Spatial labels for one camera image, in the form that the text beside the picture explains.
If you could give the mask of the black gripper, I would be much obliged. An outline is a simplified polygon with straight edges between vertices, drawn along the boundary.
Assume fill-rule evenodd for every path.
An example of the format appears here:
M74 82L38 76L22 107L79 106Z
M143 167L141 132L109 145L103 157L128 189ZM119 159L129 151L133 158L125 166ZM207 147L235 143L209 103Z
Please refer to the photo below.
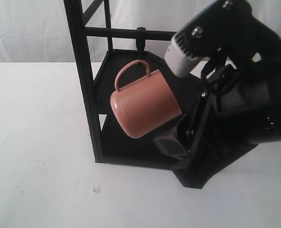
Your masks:
M273 124L265 111L272 104L267 69L262 61L249 70L223 66L210 77L207 98L192 102L189 112L153 141L175 159L189 152L249 151L273 141Z

